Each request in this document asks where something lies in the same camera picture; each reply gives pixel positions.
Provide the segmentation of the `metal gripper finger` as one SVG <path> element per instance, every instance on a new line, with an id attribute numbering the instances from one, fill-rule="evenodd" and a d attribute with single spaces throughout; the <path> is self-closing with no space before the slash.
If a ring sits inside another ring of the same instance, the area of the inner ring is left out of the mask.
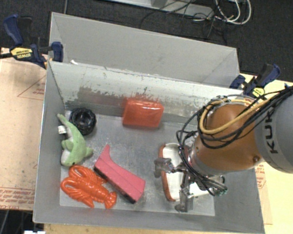
<path id="1" fill-rule="evenodd" d="M 180 203 L 175 206 L 177 212 L 188 212 L 193 209 L 194 194 L 190 193 L 188 187 L 181 187 L 179 192 Z"/>
<path id="2" fill-rule="evenodd" d="M 174 165 L 170 158 L 157 158 L 154 160 L 154 177 L 159 178 L 161 176 L 161 172 L 164 173 L 174 173 L 176 171 Z"/>

